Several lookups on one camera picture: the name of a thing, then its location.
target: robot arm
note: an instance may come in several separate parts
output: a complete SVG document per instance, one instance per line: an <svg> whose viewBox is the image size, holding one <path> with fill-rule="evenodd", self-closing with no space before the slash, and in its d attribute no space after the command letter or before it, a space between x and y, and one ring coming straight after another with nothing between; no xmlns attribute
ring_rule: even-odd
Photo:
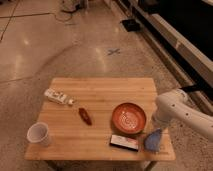
<svg viewBox="0 0 213 171"><path fill-rule="evenodd" d="M187 94L180 89L159 95L152 117L154 125L165 128L172 118L177 118L213 142L213 117L188 107L187 101Z"/></svg>

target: wooden table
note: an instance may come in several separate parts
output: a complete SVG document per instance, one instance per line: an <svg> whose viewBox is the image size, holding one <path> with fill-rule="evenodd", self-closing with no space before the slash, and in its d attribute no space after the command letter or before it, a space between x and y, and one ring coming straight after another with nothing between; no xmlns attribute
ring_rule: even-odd
<svg viewBox="0 0 213 171"><path fill-rule="evenodd" d="M152 78L55 78L50 88L69 94L76 103L73 107L44 101L38 121L49 125L52 143L49 147L29 144L27 160L117 160L117 161L171 161L175 154L168 130L163 132L158 154L143 150L133 152L109 146L113 109L131 102L144 109L147 124L143 135L152 128L151 115L157 96ZM85 108L93 125L86 125L78 114Z"/></svg>

